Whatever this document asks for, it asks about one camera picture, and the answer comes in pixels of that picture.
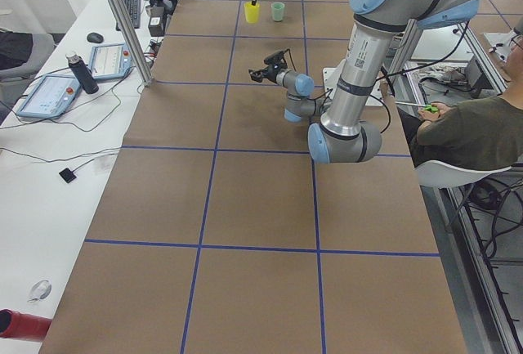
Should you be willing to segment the black water bottle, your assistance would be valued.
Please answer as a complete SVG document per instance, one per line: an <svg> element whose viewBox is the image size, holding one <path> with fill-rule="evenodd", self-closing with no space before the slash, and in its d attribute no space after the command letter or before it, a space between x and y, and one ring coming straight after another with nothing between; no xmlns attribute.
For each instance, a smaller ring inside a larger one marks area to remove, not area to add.
<svg viewBox="0 0 523 354"><path fill-rule="evenodd" d="M99 86L93 78L91 71L88 69L83 58L76 52L67 52L66 58L68 66L78 80L83 90L87 94L94 94L99 91Z"/></svg>

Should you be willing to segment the yellow plastic cup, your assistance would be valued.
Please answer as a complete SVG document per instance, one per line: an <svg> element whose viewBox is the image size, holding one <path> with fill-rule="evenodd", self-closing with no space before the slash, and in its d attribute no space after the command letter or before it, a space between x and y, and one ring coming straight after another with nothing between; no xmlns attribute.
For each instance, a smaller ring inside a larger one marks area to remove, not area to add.
<svg viewBox="0 0 523 354"><path fill-rule="evenodd" d="M248 24L256 24L260 18L260 4L253 2L246 2L244 4L244 17Z"/></svg>

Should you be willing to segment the small black device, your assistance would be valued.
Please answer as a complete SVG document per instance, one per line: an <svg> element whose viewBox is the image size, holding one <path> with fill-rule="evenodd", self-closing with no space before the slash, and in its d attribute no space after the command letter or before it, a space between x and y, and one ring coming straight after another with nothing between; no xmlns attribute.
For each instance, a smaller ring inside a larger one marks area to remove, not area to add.
<svg viewBox="0 0 523 354"><path fill-rule="evenodd" d="M62 178L62 180L69 184L71 183L72 181L74 181L77 176L75 175L74 171L71 170L70 168L64 168L62 169L60 172L59 172L59 175L60 177Z"/></svg>

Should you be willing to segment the green plastic cup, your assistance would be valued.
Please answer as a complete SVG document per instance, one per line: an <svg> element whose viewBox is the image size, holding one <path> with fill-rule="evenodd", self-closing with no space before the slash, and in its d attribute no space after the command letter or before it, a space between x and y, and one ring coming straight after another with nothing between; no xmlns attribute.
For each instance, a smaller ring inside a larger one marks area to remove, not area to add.
<svg viewBox="0 0 523 354"><path fill-rule="evenodd" d="M273 2L270 5L271 18L274 22L281 22L284 19L285 4L283 2Z"/></svg>

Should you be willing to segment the white chair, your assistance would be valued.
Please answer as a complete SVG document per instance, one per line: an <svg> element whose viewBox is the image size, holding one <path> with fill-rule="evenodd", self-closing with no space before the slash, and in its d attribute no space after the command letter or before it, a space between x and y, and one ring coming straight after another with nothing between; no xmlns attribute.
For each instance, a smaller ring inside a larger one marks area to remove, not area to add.
<svg viewBox="0 0 523 354"><path fill-rule="evenodd" d="M415 168L415 172L420 186L445 189L469 185L489 175L506 172L511 168L511 166L508 166L506 168L480 171L459 168L438 160L429 160L418 165Z"/></svg>

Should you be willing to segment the black computer mouse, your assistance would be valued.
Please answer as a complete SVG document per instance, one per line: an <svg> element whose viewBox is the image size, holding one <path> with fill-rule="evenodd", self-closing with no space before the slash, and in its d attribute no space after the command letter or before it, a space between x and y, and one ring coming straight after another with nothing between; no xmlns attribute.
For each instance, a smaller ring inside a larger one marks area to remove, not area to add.
<svg viewBox="0 0 523 354"><path fill-rule="evenodd" d="M86 40L89 43L103 43L104 37L99 33L91 32L86 36Z"/></svg>

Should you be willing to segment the red cylinder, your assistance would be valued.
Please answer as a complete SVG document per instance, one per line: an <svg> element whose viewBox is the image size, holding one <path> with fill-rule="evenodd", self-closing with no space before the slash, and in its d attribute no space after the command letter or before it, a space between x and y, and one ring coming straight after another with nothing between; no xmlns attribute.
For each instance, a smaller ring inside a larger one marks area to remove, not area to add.
<svg viewBox="0 0 523 354"><path fill-rule="evenodd" d="M51 323L52 319L46 317L2 309L1 338L42 342L47 335Z"/></svg>

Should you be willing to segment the blue teach pendant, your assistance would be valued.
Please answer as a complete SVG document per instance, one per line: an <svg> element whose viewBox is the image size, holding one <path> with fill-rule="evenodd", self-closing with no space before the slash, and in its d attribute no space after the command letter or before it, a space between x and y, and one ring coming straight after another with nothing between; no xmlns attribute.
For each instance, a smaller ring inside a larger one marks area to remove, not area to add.
<svg viewBox="0 0 523 354"><path fill-rule="evenodd" d="M96 81L125 77L133 66L126 43L95 45L92 48L89 70Z"/></svg>
<svg viewBox="0 0 523 354"><path fill-rule="evenodd" d="M22 118L54 119L60 117L81 91L75 77L46 75L16 111Z"/></svg>

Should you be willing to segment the aluminium frame post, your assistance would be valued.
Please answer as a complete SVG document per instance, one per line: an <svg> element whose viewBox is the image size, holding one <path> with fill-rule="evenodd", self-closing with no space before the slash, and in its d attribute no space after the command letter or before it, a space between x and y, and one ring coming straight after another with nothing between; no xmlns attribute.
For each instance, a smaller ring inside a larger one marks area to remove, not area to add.
<svg viewBox="0 0 523 354"><path fill-rule="evenodd" d="M131 17L129 16L124 1L107 1L110 5L111 11L113 12L114 18L120 28L120 31L123 34L125 43L129 47L131 57L134 61L139 75L141 76L141 80L144 86L148 87L153 80L152 73L150 71L148 63L146 62L145 56L141 48L141 44L132 25Z"/></svg>

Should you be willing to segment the person in olive shirt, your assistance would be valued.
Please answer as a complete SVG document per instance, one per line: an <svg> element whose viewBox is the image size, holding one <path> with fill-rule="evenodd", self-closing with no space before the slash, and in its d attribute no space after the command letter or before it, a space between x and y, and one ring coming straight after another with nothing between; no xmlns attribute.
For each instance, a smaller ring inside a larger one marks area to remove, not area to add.
<svg viewBox="0 0 523 354"><path fill-rule="evenodd" d="M438 160L479 171L513 165L522 157L522 28L515 28L503 66L509 76L499 96L436 102L436 113L419 110L412 116L398 110L413 164Z"/></svg>

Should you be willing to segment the white tape roll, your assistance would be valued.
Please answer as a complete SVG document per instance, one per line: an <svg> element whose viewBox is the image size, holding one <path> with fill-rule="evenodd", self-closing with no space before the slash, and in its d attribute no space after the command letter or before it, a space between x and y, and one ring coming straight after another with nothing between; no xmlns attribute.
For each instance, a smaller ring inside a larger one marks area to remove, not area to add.
<svg viewBox="0 0 523 354"><path fill-rule="evenodd" d="M40 280L36 282L29 290L28 302L39 302L49 296L52 290L52 284L49 280Z"/></svg>

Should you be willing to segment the black keyboard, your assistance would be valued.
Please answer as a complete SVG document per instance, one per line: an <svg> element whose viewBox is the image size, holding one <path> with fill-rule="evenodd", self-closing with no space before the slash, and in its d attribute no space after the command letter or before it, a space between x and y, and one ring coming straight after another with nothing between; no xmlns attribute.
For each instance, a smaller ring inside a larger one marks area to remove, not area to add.
<svg viewBox="0 0 523 354"><path fill-rule="evenodd" d="M133 28L139 29L141 26L141 0L123 0L123 3L129 13Z"/></svg>

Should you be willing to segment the black power adapter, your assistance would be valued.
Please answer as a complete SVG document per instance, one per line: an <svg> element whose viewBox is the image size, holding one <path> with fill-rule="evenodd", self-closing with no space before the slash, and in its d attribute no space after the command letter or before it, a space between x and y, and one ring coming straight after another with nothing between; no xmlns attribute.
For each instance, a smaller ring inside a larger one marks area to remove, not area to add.
<svg viewBox="0 0 523 354"><path fill-rule="evenodd" d="M153 6L149 9L148 30L151 37L162 37L165 33L164 7Z"/></svg>

